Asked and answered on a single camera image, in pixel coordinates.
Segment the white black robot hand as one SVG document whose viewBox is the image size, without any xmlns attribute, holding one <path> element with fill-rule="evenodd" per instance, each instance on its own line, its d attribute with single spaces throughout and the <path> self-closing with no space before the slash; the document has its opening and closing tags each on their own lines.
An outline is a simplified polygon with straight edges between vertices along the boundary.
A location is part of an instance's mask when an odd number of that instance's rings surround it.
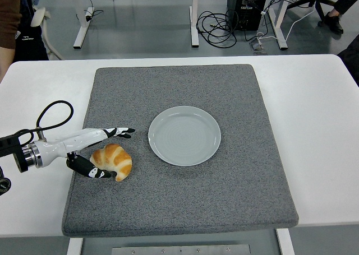
<svg viewBox="0 0 359 255">
<path fill-rule="evenodd" d="M 114 136 L 130 138 L 130 133 L 133 132 L 135 132 L 134 129 L 123 127 L 109 129 L 85 128 L 61 140 L 53 142 L 34 141 L 29 144 L 29 147 L 34 154 L 36 168 L 46 167 L 56 158 L 65 157 L 67 166 L 85 177 L 110 178 L 112 176 L 110 172 L 96 168 L 90 160 L 78 155 L 76 152 Z"/>
</svg>

